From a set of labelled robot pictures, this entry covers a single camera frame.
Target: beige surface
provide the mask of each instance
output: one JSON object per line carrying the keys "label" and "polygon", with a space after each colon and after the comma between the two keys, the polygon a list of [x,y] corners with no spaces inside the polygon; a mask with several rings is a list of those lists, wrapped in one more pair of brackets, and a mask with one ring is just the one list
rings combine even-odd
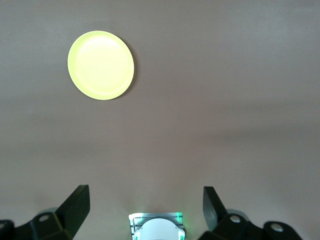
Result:
{"label": "beige surface", "polygon": [[[17,225],[89,184],[76,240],[128,240],[128,214],[184,213],[206,230],[203,186],[259,227],[320,238],[318,1],[0,0],[0,219]],[[72,83],[83,33],[134,54],[125,95]]]}

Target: black plastic part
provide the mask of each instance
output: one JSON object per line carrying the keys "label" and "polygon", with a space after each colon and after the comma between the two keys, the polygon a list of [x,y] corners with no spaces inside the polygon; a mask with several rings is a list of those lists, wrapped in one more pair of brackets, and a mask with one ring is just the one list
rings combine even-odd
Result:
{"label": "black plastic part", "polygon": [[217,223],[228,212],[212,186],[203,188],[203,215],[209,231],[213,231]]}
{"label": "black plastic part", "polygon": [[89,211],[89,186],[80,185],[55,212],[41,213],[16,228],[1,220],[0,240],[72,240]]}
{"label": "black plastic part", "polygon": [[55,211],[62,227],[74,237],[90,211],[88,185],[80,185]]}
{"label": "black plastic part", "polygon": [[13,236],[15,224],[11,220],[0,220],[0,240],[8,239]]}
{"label": "black plastic part", "polygon": [[[239,222],[233,222],[231,217],[238,217]],[[248,223],[240,215],[228,214],[220,222],[213,231],[213,234],[223,239],[241,240],[246,234]]]}
{"label": "black plastic part", "polygon": [[[209,231],[199,240],[302,240],[291,226],[283,222],[269,221],[261,229],[241,215],[228,214],[213,187],[203,189],[203,214]],[[272,224],[280,225],[280,230],[272,228]]]}
{"label": "black plastic part", "polygon": [[[277,224],[283,231],[276,231],[271,226]],[[278,221],[268,221],[264,224],[263,230],[271,240],[302,240],[298,233],[288,224]]]}

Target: round yellow object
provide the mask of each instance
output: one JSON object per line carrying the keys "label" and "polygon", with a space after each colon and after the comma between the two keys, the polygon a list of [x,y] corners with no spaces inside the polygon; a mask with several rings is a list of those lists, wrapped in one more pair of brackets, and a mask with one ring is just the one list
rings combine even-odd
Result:
{"label": "round yellow object", "polygon": [[109,100],[127,90],[135,67],[129,48],[120,38],[106,31],[90,31],[71,46],[68,70],[85,95]]}

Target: black bracket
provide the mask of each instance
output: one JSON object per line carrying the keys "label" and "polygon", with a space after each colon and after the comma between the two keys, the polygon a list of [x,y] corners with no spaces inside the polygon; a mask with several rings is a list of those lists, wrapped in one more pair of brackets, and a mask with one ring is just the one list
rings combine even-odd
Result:
{"label": "black bracket", "polygon": [[89,211],[89,186],[80,185],[55,212],[41,213],[19,227],[0,220],[0,240],[72,240]]}
{"label": "black bracket", "polygon": [[199,240],[302,240],[283,222],[268,221],[259,228],[239,214],[228,213],[211,186],[203,189],[203,214],[209,231]]}

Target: bolt head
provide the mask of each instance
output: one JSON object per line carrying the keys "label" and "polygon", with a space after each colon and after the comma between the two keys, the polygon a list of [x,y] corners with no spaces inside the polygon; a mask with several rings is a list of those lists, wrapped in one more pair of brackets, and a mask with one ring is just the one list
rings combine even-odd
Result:
{"label": "bolt head", "polygon": [[47,221],[49,219],[49,215],[43,215],[39,218],[39,222],[44,222]]}
{"label": "bolt head", "polygon": [[271,224],[271,228],[276,231],[276,232],[279,232],[279,233],[282,233],[284,231],[283,227],[280,226],[278,223],[272,223]]}
{"label": "bolt head", "polygon": [[240,217],[238,217],[238,216],[236,216],[236,215],[232,215],[232,216],[230,217],[230,220],[231,220],[232,222],[234,222],[235,224],[238,224],[238,223],[241,222]]}

